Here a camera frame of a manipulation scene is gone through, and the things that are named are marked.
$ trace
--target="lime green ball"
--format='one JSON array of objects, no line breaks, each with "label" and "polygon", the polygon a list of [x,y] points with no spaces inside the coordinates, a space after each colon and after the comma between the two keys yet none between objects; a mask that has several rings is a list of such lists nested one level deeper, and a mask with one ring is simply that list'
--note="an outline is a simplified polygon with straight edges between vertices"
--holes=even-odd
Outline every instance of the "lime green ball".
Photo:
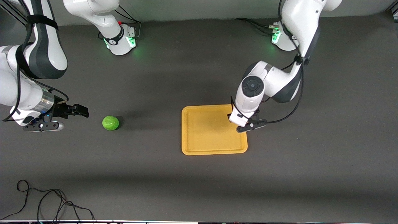
[{"label": "lime green ball", "polygon": [[119,120],[114,116],[106,116],[102,120],[102,126],[108,131],[113,131],[119,127]]}]

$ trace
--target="cable connector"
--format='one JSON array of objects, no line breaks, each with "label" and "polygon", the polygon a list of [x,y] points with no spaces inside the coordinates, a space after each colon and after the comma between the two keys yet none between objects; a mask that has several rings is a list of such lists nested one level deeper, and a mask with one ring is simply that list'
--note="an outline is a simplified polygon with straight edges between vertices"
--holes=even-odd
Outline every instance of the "cable connector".
[{"label": "cable connector", "polygon": [[268,29],[279,30],[279,26],[278,25],[269,25]]}]

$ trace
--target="yellow tray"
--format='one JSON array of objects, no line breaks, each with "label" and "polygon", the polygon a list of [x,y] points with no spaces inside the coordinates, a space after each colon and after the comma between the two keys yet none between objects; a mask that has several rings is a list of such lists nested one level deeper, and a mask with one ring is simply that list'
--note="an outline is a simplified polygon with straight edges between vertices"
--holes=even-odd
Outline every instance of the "yellow tray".
[{"label": "yellow tray", "polygon": [[187,106],[181,115],[181,147],[185,155],[244,153],[246,133],[238,133],[227,114],[231,105]]}]

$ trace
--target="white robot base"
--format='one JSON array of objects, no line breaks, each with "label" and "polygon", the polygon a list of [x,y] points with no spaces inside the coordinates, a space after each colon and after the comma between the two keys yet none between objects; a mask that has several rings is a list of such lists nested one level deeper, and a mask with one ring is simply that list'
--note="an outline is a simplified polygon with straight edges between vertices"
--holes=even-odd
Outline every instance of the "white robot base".
[{"label": "white robot base", "polygon": [[105,40],[106,47],[114,54],[114,55],[124,55],[127,54],[131,49],[137,46],[137,40],[135,37],[135,28],[129,27],[125,24],[120,25],[123,29],[123,36],[116,43],[113,40],[109,42]]},{"label": "white robot base", "polygon": [[292,37],[294,42],[296,43],[296,45],[294,45],[293,41],[290,40],[289,36],[283,31],[281,21],[275,22],[273,24],[275,26],[279,26],[280,28],[277,32],[277,35],[272,36],[271,42],[284,51],[292,51],[296,49],[296,46],[299,45],[299,42],[297,41],[296,37],[295,36]]}]

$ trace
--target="gray table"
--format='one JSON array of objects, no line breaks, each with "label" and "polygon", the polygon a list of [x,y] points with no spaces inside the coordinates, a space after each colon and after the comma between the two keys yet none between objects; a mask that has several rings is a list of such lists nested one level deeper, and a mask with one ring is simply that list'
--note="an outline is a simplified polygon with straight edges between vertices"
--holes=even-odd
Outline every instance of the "gray table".
[{"label": "gray table", "polygon": [[[144,23],[138,48],[124,56],[112,55],[94,26],[61,27],[68,71],[46,82],[87,106],[90,118],[71,117],[65,130],[49,133],[1,124],[1,216],[22,206],[15,184],[27,179],[63,189],[97,219],[396,223],[392,15],[320,25],[297,112],[249,132],[244,154],[214,156],[181,152],[181,109],[229,103],[248,65],[281,68],[294,52],[236,20]],[[268,102],[261,116],[281,118],[294,104]],[[0,109],[6,116],[10,108]],[[121,116],[122,127],[104,130],[107,115]],[[13,218],[34,219],[41,196],[32,193]],[[43,202],[45,218],[57,203],[55,196]],[[74,219],[72,211],[63,218]]]}]

